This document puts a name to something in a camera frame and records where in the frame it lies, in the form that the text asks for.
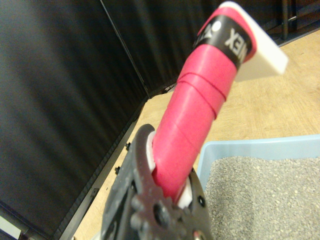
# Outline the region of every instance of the black fabric backdrop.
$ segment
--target black fabric backdrop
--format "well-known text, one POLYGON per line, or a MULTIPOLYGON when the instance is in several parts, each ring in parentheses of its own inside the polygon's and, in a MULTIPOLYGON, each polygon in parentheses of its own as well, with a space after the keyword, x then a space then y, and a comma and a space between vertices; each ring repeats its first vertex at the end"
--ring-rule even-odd
MULTIPOLYGON (((59 239, 147 96, 176 81, 220 1, 103 3, 0 2, 0 209, 45 239, 59 239)), ((278 21, 276 0, 242 5, 265 29, 278 21)))

